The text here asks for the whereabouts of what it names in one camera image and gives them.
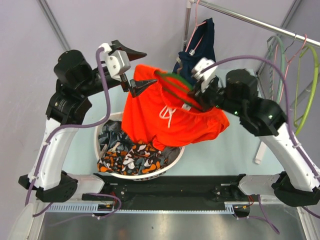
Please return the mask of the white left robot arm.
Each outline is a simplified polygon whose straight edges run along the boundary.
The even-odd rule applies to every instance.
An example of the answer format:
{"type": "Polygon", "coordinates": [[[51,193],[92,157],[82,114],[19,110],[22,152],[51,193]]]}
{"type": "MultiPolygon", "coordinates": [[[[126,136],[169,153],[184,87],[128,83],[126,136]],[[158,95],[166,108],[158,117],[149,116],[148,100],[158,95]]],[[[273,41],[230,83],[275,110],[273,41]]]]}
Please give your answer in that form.
{"type": "Polygon", "coordinates": [[[114,40],[97,49],[96,68],[77,49],[67,50],[58,57],[53,69],[57,76],[55,93],[46,109],[42,145],[32,170],[18,179],[28,193],[35,192],[36,198],[44,203],[64,203],[86,194],[94,194],[100,200],[110,196],[111,188],[99,176],[71,175],[63,170],[63,165],[78,130],[97,127],[109,119],[107,112],[102,120],[84,124],[92,107],[90,96],[102,92],[109,105],[111,88],[121,86],[124,92],[137,97],[154,83],[154,80],[136,81],[126,76],[131,62],[145,56],[146,53],[114,40]]]}

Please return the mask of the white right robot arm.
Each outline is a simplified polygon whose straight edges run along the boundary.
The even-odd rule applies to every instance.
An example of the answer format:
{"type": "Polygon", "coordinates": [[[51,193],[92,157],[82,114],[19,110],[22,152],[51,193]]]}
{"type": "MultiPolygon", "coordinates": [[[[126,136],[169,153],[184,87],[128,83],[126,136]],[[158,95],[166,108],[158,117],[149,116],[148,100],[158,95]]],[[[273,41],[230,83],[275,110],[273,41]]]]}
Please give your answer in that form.
{"type": "Polygon", "coordinates": [[[214,70],[193,69],[196,80],[190,95],[205,109],[221,109],[239,118],[240,124],[271,150],[283,167],[274,175],[247,175],[230,188],[231,196],[242,201],[248,195],[275,196],[291,207],[313,206],[320,201],[320,184],[307,164],[309,157],[288,132],[287,116],[273,100],[258,96],[257,78],[246,69],[226,74],[219,87],[214,70]]]}

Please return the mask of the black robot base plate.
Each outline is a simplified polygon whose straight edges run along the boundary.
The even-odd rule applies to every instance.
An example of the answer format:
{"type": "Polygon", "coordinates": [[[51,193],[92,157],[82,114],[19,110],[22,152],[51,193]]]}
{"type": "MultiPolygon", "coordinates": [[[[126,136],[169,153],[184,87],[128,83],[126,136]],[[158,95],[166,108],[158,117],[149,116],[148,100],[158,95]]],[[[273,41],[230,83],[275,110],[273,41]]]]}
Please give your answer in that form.
{"type": "Polygon", "coordinates": [[[94,174],[103,180],[101,194],[114,193],[122,201],[135,197],[177,198],[203,197],[220,198],[225,201],[242,201],[247,196],[274,194],[267,183],[255,183],[245,188],[241,180],[247,179],[246,174],[225,176],[159,176],[155,178],[124,179],[113,175],[94,174]]]}

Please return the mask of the orange mesh shorts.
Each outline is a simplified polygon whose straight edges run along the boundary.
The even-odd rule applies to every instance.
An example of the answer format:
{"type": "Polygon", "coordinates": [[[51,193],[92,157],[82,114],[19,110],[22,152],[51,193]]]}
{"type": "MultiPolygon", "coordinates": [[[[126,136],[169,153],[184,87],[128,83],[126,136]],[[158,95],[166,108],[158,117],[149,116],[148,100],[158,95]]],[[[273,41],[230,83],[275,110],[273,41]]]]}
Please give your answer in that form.
{"type": "Polygon", "coordinates": [[[134,80],[157,79],[157,82],[137,97],[127,96],[121,127],[133,142],[152,143],[163,151],[166,146],[183,147],[214,140],[229,127],[221,109],[213,107],[199,112],[165,93],[155,76],[156,70],[162,71],[145,64],[134,70],[134,80]]]}

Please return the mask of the dark green hanger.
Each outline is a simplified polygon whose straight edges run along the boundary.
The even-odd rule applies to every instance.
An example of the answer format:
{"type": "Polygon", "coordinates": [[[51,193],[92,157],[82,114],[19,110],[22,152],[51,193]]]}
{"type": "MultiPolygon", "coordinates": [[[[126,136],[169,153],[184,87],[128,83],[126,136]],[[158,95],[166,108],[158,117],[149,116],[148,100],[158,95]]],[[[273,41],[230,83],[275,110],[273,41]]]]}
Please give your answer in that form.
{"type": "Polygon", "coordinates": [[[190,96],[193,86],[177,73],[163,72],[156,70],[155,76],[161,84],[162,90],[168,95],[173,96],[183,104],[202,112],[202,107],[190,96]]]}

